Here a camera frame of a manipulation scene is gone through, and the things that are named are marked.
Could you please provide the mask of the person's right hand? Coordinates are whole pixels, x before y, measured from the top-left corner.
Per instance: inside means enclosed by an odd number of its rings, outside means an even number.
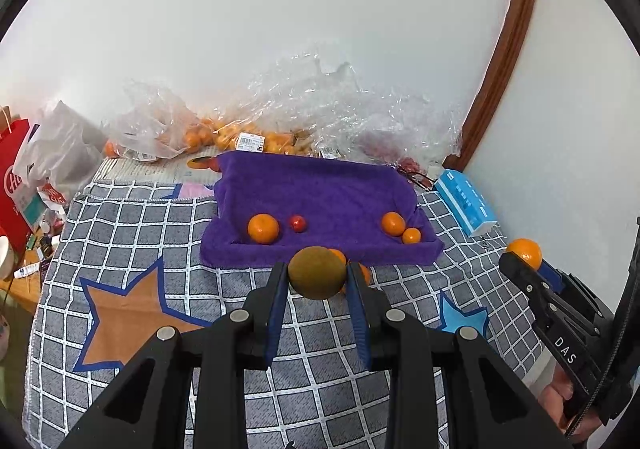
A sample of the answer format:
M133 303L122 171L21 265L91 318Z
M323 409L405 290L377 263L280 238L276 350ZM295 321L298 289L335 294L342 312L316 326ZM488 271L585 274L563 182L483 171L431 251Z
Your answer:
M547 411L549 417L556 427L565 433L572 420L568 419L564 413L564 406L567 400L573 396L573 383L570 381L564 370L555 365L551 382L547 384L538 396L538 403ZM576 426L572 435L571 443L583 443L600 426L601 420L593 411L589 411L582 421Z

